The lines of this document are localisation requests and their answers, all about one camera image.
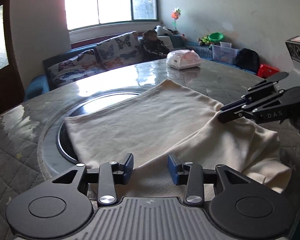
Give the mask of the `black backpack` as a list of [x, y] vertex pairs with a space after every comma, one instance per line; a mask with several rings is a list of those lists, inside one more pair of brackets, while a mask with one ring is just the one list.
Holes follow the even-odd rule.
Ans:
[[257, 52], [243, 48], [235, 57], [234, 65], [257, 74], [260, 67], [260, 57]]

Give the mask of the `red plastic stool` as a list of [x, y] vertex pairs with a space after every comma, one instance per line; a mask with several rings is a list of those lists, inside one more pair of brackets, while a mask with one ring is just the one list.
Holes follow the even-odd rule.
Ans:
[[257, 72], [257, 76], [266, 79], [276, 73], [281, 72], [281, 70], [279, 70], [279, 68], [267, 65], [267, 64], [260, 64], [260, 67], [258, 69]]

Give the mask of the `butterfly pattern sofa cushion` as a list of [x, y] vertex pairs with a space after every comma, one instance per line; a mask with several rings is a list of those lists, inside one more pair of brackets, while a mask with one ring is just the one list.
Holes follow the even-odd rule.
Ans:
[[47, 69], [48, 77], [55, 87], [62, 87], [105, 71], [103, 64], [97, 61], [93, 49], [83, 51]]

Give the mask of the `dark wooden door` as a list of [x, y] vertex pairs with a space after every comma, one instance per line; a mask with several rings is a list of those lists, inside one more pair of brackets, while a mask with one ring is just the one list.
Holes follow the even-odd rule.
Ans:
[[10, 0], [0, 0], [0, 114], [20, 104], [23, 98], [12, 44]]

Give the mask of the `cream sweatshirt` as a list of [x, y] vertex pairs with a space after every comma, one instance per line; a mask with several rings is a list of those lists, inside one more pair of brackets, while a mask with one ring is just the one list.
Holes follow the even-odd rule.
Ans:
[[80, 162], [98, 168], [134, 155], [134, 170], [121, 196], [182, 197], [173, 184], [167, 156], [213, 169], [224, 164], [281, 193], [292, 171], [281, 163], [276, 132], [240, 118], [218, 120], [222, 104], [165, 80], [134, 98], [92, 114], [68, 117], [66, 130]]

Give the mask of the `round black table hotplate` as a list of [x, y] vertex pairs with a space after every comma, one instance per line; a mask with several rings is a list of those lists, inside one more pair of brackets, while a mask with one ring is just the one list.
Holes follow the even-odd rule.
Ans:
[[41, 173], [52, 178], [78, 163], [78, 156], [66, 130], [65, 118], [94, 113], [103, 108], [142, 94], [147, 89], [128, 87], [112, 89], [92, 95], [87, 99], [62, 107], [43, 126], [39, 137], [37, 155]]

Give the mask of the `blue sofa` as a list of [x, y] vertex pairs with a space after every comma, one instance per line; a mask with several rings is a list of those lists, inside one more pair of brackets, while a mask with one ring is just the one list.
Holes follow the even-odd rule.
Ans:
[[79, 47], [43, 61], [44, 74], [32, 79], [25, 101], [103, 72], [150, 61], [136, 31]]

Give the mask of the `colourful pinwheel flower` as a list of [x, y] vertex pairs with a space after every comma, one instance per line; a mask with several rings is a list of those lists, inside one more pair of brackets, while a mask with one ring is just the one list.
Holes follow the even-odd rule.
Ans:
[[175, 28], [175, 31], [177, 31], [177, 20], [180, 18], [181, 16], [181, 10], [179, 7], [174, 8], [174, 10], [171, 13], [171, 17], [173, 18], [173, 25]]

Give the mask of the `dark jacket on sofa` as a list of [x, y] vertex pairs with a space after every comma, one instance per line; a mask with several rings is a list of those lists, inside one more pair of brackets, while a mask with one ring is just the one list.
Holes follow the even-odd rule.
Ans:
[[154, 30], [144, 32], [140, 44], [145, 61], [164, 59], [170, 52]]

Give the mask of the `green plastic bowl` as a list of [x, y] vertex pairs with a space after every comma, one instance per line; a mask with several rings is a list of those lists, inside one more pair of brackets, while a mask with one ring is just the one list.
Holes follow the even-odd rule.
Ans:
[[208, 39], [209, 39], [210, 43], [218, 43], [218, 42], [223, 41], [224, 35], [222, 33], [219, 33], [219, 32], [211, 33], [208, 36]]

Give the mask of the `window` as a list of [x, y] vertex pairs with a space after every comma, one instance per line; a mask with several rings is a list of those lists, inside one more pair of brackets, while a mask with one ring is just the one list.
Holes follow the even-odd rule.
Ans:
[[65, 0], [68, 30], [133, 21], [156, 21], [157, 0]]

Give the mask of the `clear plastic storage box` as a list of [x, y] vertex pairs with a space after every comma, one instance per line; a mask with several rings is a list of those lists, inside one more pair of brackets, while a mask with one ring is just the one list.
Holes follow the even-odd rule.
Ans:
[[213, 61], [223, 62], [227, 64], [233, 64], [236, 56], [239, 53], [238, 49], [231, 47], [212, 45], [211, 48]]

